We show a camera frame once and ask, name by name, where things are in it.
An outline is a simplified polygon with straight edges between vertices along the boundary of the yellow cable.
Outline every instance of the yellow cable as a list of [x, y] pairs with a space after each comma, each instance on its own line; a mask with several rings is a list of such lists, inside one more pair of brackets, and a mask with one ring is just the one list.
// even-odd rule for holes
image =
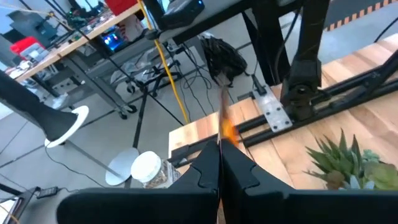
[[38, 13], [38, 14], [44, 14], [44, 15], [46, 15], [46, 16], [50, 16], [50, 17], [54, 18], [56, 21], [58, 21], [58, 22], [62, 23], [63, 25], [65, 25], [66, 28], [67, 28], [69, 31], [72, 31], [72, 30], [73, 30], [73, 29], [70, 28], [68, 25], [66, 25], [64, 22], [62, 22], [61, 20], [59, 20], [59, 19], [56, 18], [55, 16], [52, 16], [52, 15], [51, 15], [50, 13], [48, 13], [48, 12], [40, 12], [40, 11], [35, 11], [35, 10], [23, 9], [23, 8], [19, 8], [19, 7], [17, 7], [17, 6], [13, 6], [13, 5], [4, 3], [4, 2], [0, 2], [0, 8], [2, 8], [2, 9], [13, 9], [13, 10], [21, 11], [21, 12], [34, 12], [34, 13]]
[[17, 219], [14, 215], [12, 215], [11, 212], [8, 212], [7, 209], [4, 208], [4, 207], [1, 206], [1, 205], [0, 205], [0, 208], [2, 208], [4, 211], [6, 211], [6, 212], [8, 213], [8, 215], [11, 217], [11, 219], [12, 219], [16, 224], [19, 224], [18, 219]]
[[[138, 0], [138, 3], [140, 5], [141, 11], [144, 13], [145, 20], [148, 23], [148, 28], [151, 30], [152, 29], [152, 25], [150, 24], [150, 21], [148, 19], [148, 15], [147, 15], [147, 13], [146, 13], [146, 11], [144, 9], [144, 5], [143, 5], [141, 0]], [[162, 48], [160, 48], [159, 40], [157, 40], [157, 39], [155, 40], [155, 45], [156, 45], [157, 50], [159, 51], [159, 55], [160, 55], [160, 58], [162, 59], [162, 63], [163, 63], [163, 66], [164, 66], [164, 68], [166, 70], [167, 76], [169, 76], [169, 80], [170, 80], [170, 83], [172, 84], [172, 88], [173, 88], [173, 92], [174, 92], [175, 98], [178, 101], [178, 105], [180, 105], [180, 109], [182, 111], [182, 114], [184, 115], [185, 122], [188, 124], [189, 120], [188, 120], [187, 114], [185, 112], [185, 108], [183, 107], [183, 105], [181, 103], [180, 97], [178, 97], [177, 90], [175, 89], [174, 80], [173, 80], [172, 74], [170, 72], [169, 66], [167, 66], [167, 62], [166, 62], [166, 59], [164, 57], [163, 50], [162, 50]]]

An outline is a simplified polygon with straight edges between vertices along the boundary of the red case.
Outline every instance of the red case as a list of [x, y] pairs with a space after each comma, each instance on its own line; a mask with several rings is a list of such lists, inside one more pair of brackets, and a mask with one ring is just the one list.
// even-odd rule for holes
[[40, 46], [42, 46], [42, 48], [44, 48], [44, 46], [39, 41], [37, 41], [36, 38], [26, 37], [25, 39], [22, 39], [22, 40], [16, 42], [15, 44], [11, 45], [10, 50], [12, 52], [14, 52], [15, 54], [18, 54], [19, 56], [21, 56], [21, 52], [23, 52], [26, 48], [30, 47], [34, 43], [38, 43], [38, 44], [40, 44]]
[[105, 2], [116, 16], [137, 4], [137, 0], [105, 0]]

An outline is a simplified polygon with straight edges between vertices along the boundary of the white jar lid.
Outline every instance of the white jar lid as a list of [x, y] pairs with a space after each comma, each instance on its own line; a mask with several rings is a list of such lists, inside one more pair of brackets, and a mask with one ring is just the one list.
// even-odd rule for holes
[[147, 183], [156, 176], [161, 165], [162, 160], [156, 153], [144, 152], [132, 163], [131, 176], [143, 184]]

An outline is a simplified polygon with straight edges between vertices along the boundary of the metal plate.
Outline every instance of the metal plate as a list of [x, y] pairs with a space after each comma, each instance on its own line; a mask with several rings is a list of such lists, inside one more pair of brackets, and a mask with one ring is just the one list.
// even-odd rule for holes
[[109, 168], [120, 174], [122, 178], [116, 177], [109, 171], [106, 171], [105, 181], [110, 186], [116, 186], [122, 184], [130, 176], [130, 170], [132, 163], [136, 160], [139, 153], [135, 148], [131, 148], [120, 152], [110, 163]]
[[267, 94], [264, 96], [260, 96], [256, 91], [253, 91], [253, 95], [257, 100], [258, 106], [264, 113], [272, 132], [278, 132], [291, 127], [292, 121], [287, 116], [282, 103], [275, 97], [268, 85], [265, 85], [264, 88], [267, 91]]

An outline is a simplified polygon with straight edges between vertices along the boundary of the metal bracket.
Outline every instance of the metal bracket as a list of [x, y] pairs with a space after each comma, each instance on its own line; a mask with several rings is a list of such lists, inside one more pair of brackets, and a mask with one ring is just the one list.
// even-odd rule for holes
[[275, 97], [268, 85], [265, 85], [264, 88], [266, 89], [266, 94], [264, 95], [260, 95], [256, 91], [252, 93], [264, 113], [272, 132], [279, 132], [291, 127], [292, 121], [287, 116], [282, 103]]

